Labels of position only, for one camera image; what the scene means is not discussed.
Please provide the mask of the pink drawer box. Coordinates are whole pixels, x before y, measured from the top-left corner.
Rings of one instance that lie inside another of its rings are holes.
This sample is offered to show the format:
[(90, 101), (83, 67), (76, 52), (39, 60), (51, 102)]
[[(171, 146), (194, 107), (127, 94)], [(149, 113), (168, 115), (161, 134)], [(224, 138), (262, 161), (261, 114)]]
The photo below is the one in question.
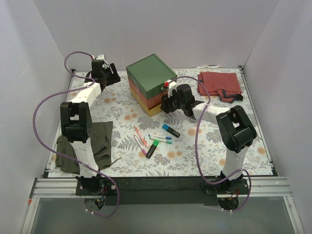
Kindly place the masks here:
[(141, 100), (143, 104), (148, 108), (153, 107), (156, 104), (157, 105), (160, 104), (161, 97), (167, 94), (167, 91), (162, 91), (152, 98), (146, 98), (143, 95), (143, 93), (135, 86), (135, 84), (130, 79), (128, 79), (128, 82), (129, 82), (131, 89), (135, 92), (136, 95), (138, 95), (139, 100)]

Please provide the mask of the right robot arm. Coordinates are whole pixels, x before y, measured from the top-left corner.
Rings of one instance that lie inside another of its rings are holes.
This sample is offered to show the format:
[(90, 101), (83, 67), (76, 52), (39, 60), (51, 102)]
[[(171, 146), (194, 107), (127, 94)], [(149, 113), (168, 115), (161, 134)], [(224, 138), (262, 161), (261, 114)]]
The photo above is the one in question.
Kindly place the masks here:
[(198, 122), (204, 120), (218, 126), (227, 148), (225, 165), (219, 180), (205, 182), (227, 194), (233, 193), (243, 178), (245, 155), (257, 137), (256, 130), (244, 109), (239, 105), (221, 108), (197, 101), (188, 84), (177, 85), (174, 81), (167, 81), (163, 88), (168, 91), (161, 97), (161, 110), (165, 113), (182, 110), (190, 119)]

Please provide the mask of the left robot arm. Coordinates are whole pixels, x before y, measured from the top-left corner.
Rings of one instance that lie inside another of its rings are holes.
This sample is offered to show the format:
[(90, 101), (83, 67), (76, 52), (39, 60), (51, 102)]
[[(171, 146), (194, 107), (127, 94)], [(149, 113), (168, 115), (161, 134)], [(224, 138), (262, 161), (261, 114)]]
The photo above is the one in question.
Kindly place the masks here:
[(60, 105), (61, 132), (73, 147), (79, 161), (80, 177), (78, 181), (82, 188), (93, 195), (103, 191), (104, 184), (98, 174), (99, 167), (94, 159), (91, 146), (92, 118), (90, 106), (102, 93), (106, 86), (120, 82), (114, 64), (108, 64), (104, 56), (99, 56), (91, 62), (91, 78), (95, 83), (85, 82), (84, 89), (70, 101)]

